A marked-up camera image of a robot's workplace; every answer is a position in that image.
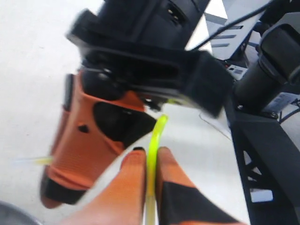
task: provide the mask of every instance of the white floor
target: white floor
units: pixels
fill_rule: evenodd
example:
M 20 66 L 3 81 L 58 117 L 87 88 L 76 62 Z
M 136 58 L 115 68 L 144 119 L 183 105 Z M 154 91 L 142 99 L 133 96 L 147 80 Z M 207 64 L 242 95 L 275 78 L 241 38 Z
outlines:
M 97 0 L 0 1 L 0 200 L 55 224 L 79 210 L 117 173 L 121 157 L 76 206 L 42 207 L 38 186 L 42 168 L 13 165 L 17 158 L 47 155 L 60 116 L 64 76 L 77 69 L 77 48 L 64 34 L 83 8 Z M 216 205 L 248 224 L 239 172 L 226 119 L 214 126 L 199 111 L 167 105 L 170 119 L 162 145 L 173 153 L 198 188 Z M 223 128 L 219 132 L 215 127 Z M 147 147 L 149 136 L 136 145 Z

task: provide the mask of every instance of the black metal frame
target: black metal frame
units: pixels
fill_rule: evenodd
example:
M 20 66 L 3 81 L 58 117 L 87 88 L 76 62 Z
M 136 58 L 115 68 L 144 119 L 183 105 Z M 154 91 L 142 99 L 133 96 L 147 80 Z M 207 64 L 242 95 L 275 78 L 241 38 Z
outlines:
M 241 112 L 233 102 L 225 108 L 251 225 L 300 225 L 300 151 L 276 119 Z M 273 200 L 253 202 L 256 189 L 272 191 Z

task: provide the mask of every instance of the black metal stand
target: black metal stand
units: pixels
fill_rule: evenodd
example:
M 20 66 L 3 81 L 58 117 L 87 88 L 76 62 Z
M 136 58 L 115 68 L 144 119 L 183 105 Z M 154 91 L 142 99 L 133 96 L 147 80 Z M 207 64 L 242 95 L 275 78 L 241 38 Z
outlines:
M 276 119 L 240 112 L 232 100 L 226 114 L 251 225 L 300 225 L 299 150 Z M 259 190 L 272 200 L 254 202 Z

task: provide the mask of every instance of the yellow wire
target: yellow wire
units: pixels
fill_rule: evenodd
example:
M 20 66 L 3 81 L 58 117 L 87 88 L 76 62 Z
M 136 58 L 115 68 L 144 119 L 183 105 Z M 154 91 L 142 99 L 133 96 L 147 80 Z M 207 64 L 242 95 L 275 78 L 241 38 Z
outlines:
M 149 145 L 147 155 L 147 189 L 146 189 L 146 225 L 155 224 L 155 175 L 156 160 L 161 134 L 168 121 L 166 115 L 162 115 L 156 122 Z

